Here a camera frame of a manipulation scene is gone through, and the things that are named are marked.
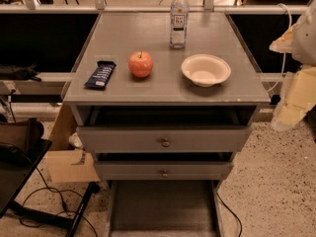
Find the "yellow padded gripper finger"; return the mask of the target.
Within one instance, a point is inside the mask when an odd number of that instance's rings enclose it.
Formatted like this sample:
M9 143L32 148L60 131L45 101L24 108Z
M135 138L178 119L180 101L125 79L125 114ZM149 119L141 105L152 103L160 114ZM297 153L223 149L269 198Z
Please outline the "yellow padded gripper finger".
M316 106L316 67L303 66L296 73L287 72L280 90L271 127L286 131L299 124Z
M297 24L290 26L278 39L270 44L269 50L278 53L292 53L293 36L296 27Z

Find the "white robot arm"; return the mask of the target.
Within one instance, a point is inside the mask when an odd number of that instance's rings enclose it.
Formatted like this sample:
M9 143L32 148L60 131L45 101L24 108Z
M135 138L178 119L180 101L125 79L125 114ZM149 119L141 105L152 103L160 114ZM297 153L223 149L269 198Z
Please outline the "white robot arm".
M316 106L316 3L312 2L298 20L270 45L270 50L290 53L301 63L299 71L283 79L280 101L271 126L286 131L299 124Z

